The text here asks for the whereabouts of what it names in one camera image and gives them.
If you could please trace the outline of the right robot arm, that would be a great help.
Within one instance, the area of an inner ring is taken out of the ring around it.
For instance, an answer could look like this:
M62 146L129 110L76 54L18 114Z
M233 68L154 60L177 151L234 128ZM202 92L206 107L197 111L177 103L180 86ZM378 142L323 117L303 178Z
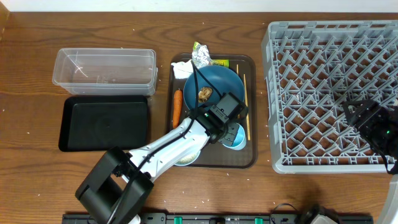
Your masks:
M397 163L388 168L388 157L397 159L397 110L389 111L373 100L347 101L343 104L346 120L382 157L386 172L392 176L378 223L397 223Z

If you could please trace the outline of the brown food scrap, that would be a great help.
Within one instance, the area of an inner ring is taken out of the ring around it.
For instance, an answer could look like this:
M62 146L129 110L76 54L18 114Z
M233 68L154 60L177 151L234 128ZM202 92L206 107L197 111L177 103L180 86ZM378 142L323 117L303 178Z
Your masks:
M213 89L208 86L204 86L201 88L201 90L198 92L198 102L199 103L205 103L210 99L210 96L213 93Z

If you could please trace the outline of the light blue rice bowl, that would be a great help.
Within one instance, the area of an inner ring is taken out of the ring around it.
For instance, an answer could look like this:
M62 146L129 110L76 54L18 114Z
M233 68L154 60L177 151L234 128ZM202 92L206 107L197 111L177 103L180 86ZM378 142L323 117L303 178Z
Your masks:
M179 160L175 165L176 166L188 166L197 160L200 153L201 153L201 151L198 151L196 154L190 154L188 156L185 156L184 158Z

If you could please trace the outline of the dark blue plate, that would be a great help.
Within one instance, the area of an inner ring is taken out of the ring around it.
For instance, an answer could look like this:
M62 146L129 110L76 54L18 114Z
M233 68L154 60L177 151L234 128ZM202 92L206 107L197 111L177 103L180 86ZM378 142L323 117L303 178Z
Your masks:
M217 94L215 89L217 89L221 95L232 93L239 100L244 101L245 98L244 84L234 71L232 71L229 68L217 65L202 67L199 69L199 71L213 85L213 86L209 85L197 73L198 91L200 91L201 88L204 86L208 86L213 89L213 93L210 96L210 99L207 101L207 103L219 102L220 96ZM194 74L191 74L187 78L183 89L184 102L189 110L192 110L195 107L195 93L196 91L195 91Z

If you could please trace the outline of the light blue cup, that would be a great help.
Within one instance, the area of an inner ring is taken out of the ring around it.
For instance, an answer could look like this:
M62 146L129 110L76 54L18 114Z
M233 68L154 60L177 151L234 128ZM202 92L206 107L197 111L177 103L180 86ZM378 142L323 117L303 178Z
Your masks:
M246 146L246 133L244 128L238 124L233 123L228 126L228 133L223 138L224 147L240 151Z

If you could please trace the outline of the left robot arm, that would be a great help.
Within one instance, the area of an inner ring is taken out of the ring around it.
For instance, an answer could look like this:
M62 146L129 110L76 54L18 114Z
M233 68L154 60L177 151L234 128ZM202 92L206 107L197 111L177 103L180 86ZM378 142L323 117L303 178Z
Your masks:
M160 139L129 152L118 147L106 151L75 197L97 223L139 223L138 214L156 178L207 144L231 145L247 114L244 100L232 93L217 103L196 105L179 126Z

